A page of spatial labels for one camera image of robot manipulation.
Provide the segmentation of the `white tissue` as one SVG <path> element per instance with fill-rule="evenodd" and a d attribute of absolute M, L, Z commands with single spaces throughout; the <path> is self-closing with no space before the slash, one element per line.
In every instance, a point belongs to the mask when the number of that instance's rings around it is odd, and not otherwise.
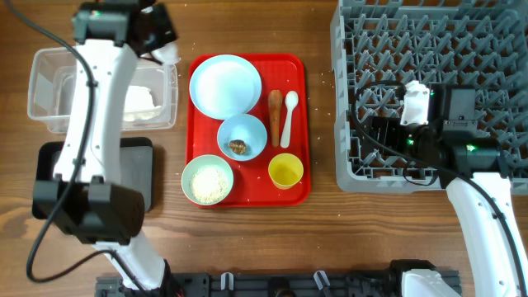
<path fill-rule="evenodd" d="M 129 86 L 125 96 L 123 121 L 152 119 L 161 113 L 161 108 L 161 106 L 154 105 L 150 88 Z"/>

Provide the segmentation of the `large light blue plate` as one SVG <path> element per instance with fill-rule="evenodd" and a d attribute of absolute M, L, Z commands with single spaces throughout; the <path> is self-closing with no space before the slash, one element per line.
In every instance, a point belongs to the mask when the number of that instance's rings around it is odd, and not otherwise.
<path fill-rule="evenodd" d="M 248 113 L 262 94 L 262 79 L 248 60 L 221 54 L 200 63 L 191 75 L 191 101 L 203 115 L 215 120 Z"/>

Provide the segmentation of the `small light blue bowl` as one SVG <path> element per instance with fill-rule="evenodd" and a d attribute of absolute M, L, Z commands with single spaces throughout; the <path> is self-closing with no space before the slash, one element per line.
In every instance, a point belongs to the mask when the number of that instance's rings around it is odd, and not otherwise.
<path fill-rule="evenodd" d="M 256 158 L 266 147 L 268 135 L 264 124 L 255 116 L 241 114 L 225 120 L 219 127 L 217 143 L 220 151 L 234 161 L 245 162 Z M 235 153 L 229 145 L 242 141 L 244 153 Z"/>

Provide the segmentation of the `brown food scrap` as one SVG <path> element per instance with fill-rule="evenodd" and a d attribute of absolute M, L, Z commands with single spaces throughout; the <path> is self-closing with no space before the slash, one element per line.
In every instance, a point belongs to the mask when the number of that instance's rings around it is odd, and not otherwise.
<path fill-rule="evenodd" d="M 241 139 L 231 140 L 229 142 L 229 148 L 237 155 L 244 155 L 247 151 L 247 146 Z"/>

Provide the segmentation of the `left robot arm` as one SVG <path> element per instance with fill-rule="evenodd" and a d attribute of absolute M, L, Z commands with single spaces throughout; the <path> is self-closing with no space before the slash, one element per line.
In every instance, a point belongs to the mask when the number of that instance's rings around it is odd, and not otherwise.
<path fill-rule="evenodd" d="M 167 262 L 146 238 L 144 196 L 124 186 L 120 145 L 125 97 L 144 54 L 174 64 L 177 33 L 154 1 L 85 2 L 73 17 L 78 69 L 68 131 L 52 174 L 35 182 L 45 226 L 104 254 L 134 293 L 173 296 Z"/>

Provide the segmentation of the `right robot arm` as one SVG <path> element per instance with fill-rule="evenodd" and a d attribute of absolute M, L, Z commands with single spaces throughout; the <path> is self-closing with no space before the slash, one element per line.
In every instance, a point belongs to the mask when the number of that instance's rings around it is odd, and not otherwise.
<path fill-rule="evenodd" d="M 500 143 L 477 133 L 476 90 L 381 80 L 402 100 L 400 118 L 355 120 L 363 144 L 432 167 L 460 222 L 475 292 L 525 296 L 527 256 L 512 208 L 510 169 Z"/>

